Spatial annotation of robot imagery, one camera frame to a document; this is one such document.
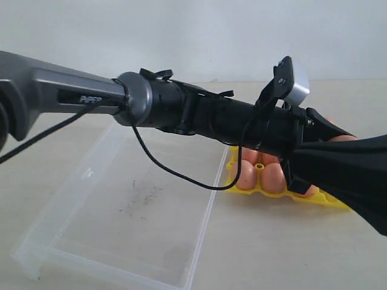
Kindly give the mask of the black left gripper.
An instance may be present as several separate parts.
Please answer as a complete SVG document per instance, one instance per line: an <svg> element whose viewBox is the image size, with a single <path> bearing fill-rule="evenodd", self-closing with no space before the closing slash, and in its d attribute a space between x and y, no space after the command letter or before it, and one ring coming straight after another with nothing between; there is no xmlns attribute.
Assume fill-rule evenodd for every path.
<svg viewBox="0 0 387 290"><path fill-rule="evenodd" d="M386 136L300 145L303 138L317 142L354 135L313 108L287 103L265 109L255 130L255 149L278 157L287 190L306 193L316 185L386 235Z"/></svg>

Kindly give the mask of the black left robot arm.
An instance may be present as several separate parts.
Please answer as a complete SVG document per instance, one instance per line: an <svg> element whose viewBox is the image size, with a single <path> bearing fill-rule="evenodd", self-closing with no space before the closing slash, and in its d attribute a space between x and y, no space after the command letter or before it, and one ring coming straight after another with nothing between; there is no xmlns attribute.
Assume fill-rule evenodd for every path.
<svg viewBox="0 0 387 290"><path fill-rule="evenodd" d="M12 136L20 145L1 161L85 114L108 114L134 131L197 134L277 156L290 191L315 185L386 234L386 137L343 141L343 129L301 107L309 92L288 56L250 104L175 80L169 69L107 79L2 51L1 143Z"/></svg>

